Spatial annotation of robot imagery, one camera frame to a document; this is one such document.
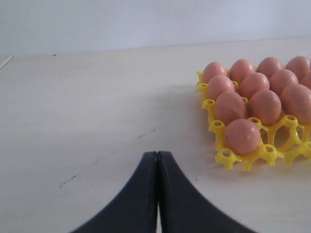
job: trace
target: white wall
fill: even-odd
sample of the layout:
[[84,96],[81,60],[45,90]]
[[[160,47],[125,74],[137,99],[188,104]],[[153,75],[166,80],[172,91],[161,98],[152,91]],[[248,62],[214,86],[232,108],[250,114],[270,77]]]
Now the white wall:
[[0,55],[307,36],[310,9],[309,0],[0,0]]

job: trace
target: yellow plastic tray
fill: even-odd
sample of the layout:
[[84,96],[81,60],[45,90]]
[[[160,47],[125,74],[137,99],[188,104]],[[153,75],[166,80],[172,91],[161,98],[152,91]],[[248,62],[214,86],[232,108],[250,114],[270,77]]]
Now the yellow plastic tray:
[[[243,156],[236,155],[233,151],[226,148],[224,144],[225,125],[215,118],[215,101],[207,99],[208,84],[202,83],[202,74],[202,71],[197,72],[199,76],[197,92],[202,93],[202,109],[208,111],[208,130],[216,134],[215,148],[218,150],[215,157],[216,162],[222,163],[226,169],[232,169],[233,164],[236,162],[242,163],[243,170],[250,171],[253,162],[258,158],[264,159],[268,166],[275,166],[275,160],[278,157],[284,159],[286,164],[291,164],[299,155],[311,158],[311,142],[309,141],[311,124],[300,125],[297,118],[292,115],[284,115],[278,123],[272,126],[264,126],[258,118],[250,117],[249,120],[256,123],[263,134],[266,133],[267,143],[264,144],[261,140],[261,146],[258,151]],[[238,90],[238,83],[233,82],[233,84],[236,90]],[[244,97],[243,99],[245,104],[248,104],[248,100]],[[276,148],[276,133],[282,127],[289,131],[289,137],[281,147]]]

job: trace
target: brown egg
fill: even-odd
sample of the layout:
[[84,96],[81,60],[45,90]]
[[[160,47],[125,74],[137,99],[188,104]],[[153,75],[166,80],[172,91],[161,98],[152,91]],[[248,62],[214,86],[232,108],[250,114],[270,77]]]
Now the brown egg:
[[209,81],[218,74],[227,76],[225,66],[220,62],[211,62],[205,67],[202,80],[204,83],[209,83]]
[[287,63],[285,69],[292,71],[300,81],[310,72],[310,60],[305,56],[297,56]]
[[272,75],[281,69],[283,69],[283,66],[276,57],[266,57],[259,63],[257,72],[264,74],[270,79]]
[[215,103],[215,117],[224,125],[228,125],[233,120],[245,118],[246,106],[243,98],[236,92],[223,92]]
[[237,119],[225,130],[225,145],[238,155],[247,155],[259,149],[261,136],[258,126],[247,119]]
[[232,65],[229,72],[229,78],[240,84],[243,79],[255,72],[255,67],[250,61],[246,59],[239,59]]
[[274,91],[278,96],[284,87],[298,84],[296,75],[288,69],[279,70],[270,78],[270,90]]
[[311,90],[301,84],[285,87],[280,96],[283,110],[302,125],[311,123]]
[[269,90],[268,78],[262,73],[248,75],[240,84],[239,94],[248,100],[260,90]]
[[250,116],[261,120],[265,126],[270,126],[280,120],[282,113],[281,100],[271,90],[256,92],[249,100]]
[[234,91],[232,81],[225,75],[216,75],[208,83],[207,98],[216,100],[225,91]]
[[302,78],[300,84],[306,86],[311,90],[311,72],[309,72]]

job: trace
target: wooden table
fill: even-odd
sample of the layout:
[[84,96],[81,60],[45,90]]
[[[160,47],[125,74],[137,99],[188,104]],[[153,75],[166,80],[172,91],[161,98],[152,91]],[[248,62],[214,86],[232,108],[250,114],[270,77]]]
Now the wooden table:
[[195,92],[211,61],[285,64],[308,50],[311,37],[14,57],[0,70],[0,232],[73,230],[149,150],[170,150],[206,198],[252,229],[310,232],[311,163],[226,171]]

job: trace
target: table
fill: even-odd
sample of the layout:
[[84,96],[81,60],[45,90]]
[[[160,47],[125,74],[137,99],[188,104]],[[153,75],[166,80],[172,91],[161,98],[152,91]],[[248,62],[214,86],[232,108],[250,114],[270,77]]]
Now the table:
[[196,71],[283,63],[311,37],[14,57],[0,70],[0,231],[66,233],[101,210],[141,155],[170,150],[195,187],[248,227],[308,233],[311,163],[215,163]]

